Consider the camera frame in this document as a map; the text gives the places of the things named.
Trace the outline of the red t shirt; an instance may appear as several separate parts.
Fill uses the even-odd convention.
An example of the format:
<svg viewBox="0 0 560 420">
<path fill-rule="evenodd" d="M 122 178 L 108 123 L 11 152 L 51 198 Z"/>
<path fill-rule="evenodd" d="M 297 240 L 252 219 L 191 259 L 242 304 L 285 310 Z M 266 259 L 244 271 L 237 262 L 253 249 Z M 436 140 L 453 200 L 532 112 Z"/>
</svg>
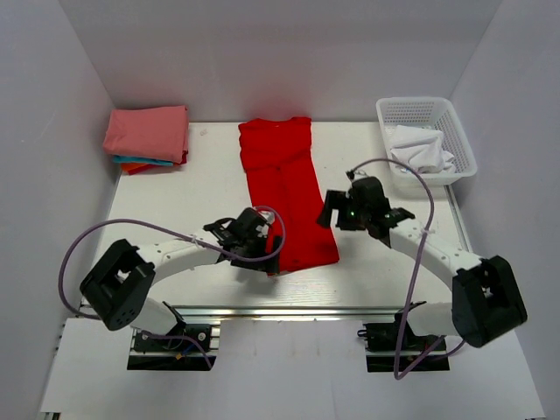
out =
<svg viewBox="0 0 560 420">
<path fill-rule="evenodd" d="M 337 263 L 340 255 L 333 232 L 317 223 L 324 201 L 312 162 L 311 119 L 255 119 L 240 124 L 239 131 L 251 202 L 275 209 L 285 225 L 279 270 Z"/>
</svg>

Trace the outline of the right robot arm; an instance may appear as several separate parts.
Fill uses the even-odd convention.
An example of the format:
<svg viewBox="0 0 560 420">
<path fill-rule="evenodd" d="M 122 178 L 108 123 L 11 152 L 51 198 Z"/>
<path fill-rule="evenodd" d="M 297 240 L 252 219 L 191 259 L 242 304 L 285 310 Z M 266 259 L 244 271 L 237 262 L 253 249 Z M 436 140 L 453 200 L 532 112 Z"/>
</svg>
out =
<svg viewBox="0 0 560 420">
<path fill-rule="evenodd" d="M 413 349 L 427 336 L 460 337 L 476 348 L 524 324 L 528 313 L 510 263 L 455 247 L 402 208 L 392 207 L 381 181 L 355 180 L 346 191 L 330 190 L 317 223 L 365 231 L 389 249 L 409 256 L 451 292 L 448 303 L 418 303 L 401 310 L 396 341 Z"/>
</svg>

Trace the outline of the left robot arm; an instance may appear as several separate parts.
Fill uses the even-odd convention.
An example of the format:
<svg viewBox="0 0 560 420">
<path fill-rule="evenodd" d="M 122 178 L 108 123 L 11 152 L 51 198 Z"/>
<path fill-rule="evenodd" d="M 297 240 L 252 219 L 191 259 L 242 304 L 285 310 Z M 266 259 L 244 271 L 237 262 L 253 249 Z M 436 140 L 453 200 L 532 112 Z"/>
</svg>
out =
<svg viewBox="0 0 560 420">
<path fill-rule="evenodd" d="M 233 218 L 206 224 L 197 234 L 134 246 L 113 242 L 80 284 L 80 292 L 110 330 L 126 326 L 153 337 L 164 348 L 179 347 L 186 324 L 175 309 L 149 296 L 168 277 L 222 263 L 276 274 L 286 233 L 273 231 L 280 214 L 267 206 L 247 207 Z"/>
</svg>

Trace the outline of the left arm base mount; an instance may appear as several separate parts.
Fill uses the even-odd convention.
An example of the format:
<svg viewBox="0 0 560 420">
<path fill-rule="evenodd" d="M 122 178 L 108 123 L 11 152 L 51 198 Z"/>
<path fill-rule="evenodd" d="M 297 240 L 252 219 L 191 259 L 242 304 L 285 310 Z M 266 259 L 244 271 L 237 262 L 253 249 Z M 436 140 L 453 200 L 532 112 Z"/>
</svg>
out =
<svg viewBox="0 0 560 420">
<path fill-rule="evenodd" d="M 211 324 L 187 324 L 184 335 L 196 340 L 210 362 L 190 340 L 153 339 L 134 333 L 130 344 L 129 371 L 204 372 L 210 371 L 218 354 L 220 327 Z"/>
</svg>

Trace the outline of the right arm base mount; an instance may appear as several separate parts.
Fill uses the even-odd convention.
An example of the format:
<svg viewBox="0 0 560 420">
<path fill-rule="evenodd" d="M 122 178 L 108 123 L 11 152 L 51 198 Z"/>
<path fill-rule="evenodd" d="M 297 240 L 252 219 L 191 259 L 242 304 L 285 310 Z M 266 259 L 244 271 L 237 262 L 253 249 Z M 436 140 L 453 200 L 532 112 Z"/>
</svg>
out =
<svg viewBox="0 0 560 420">
<path fill-rule="evenodd" d="M 369 373 L 392 373 L 395 361 L 398 324 L 367 323 L 357 331 L 357 337 L 362 340 L 366 351 L 366 365 Z M 407 368 L 422 352 L 427 350 L 438 337 L 429 335 L 415 336 L 407 326 L 400 352 L 399 372 Z M 437 347 L 417 366 L 413 372 L 444 372 L 450 370 L 450 363 L 445 357 L 447 347 L 439 342 Z"/>
</svg>

